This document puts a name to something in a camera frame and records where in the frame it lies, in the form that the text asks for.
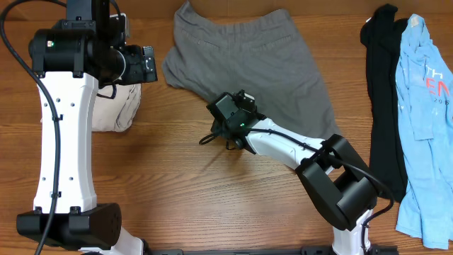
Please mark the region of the grey shorts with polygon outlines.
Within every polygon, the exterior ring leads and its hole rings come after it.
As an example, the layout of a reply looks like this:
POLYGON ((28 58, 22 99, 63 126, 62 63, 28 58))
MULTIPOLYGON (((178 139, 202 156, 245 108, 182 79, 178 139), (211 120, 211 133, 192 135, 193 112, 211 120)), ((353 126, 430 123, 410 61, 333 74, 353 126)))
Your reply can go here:
POLYGON ((289 12, 220 25, 190 2, 174 14, 175 45, 162 64, 166 83, 206 101, 243 90, 258 112, 307 137, 340 133, 321 73, 289 12))

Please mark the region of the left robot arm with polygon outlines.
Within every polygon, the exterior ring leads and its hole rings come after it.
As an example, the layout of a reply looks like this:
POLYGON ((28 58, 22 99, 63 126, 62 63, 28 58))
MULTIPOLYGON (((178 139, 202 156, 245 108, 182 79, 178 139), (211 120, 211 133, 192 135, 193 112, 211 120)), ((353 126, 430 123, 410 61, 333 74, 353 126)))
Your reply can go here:
POLYGON ((127 17, 114 1, 67 1, 66 16, 29 44, 42 107, 40 180, 19 235, 40 247, 84 254, 149 254, 147 242, 122 226, 117 203, 98 203, 91 173, 91 121, 104 86, 154 82, 152 47, 128 45, 127 17))

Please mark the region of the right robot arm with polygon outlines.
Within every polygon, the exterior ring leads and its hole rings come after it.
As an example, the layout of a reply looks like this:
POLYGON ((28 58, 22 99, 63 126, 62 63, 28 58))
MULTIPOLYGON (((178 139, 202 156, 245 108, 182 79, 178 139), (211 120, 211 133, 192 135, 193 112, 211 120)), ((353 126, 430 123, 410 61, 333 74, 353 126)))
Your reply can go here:
POLYGON ((299 135, 258 112, 254 97, 224 92, 207 105, 214 121, 199 143, 221 137, 227 150, 244 149, 271 157, 293 169, 319 214, 332 226, 332 245, 305 246, 296 254, 397 254, 395 246, 369 240, 369 222, 394 205, 377 179, 341 135, 327 140, 299 135))

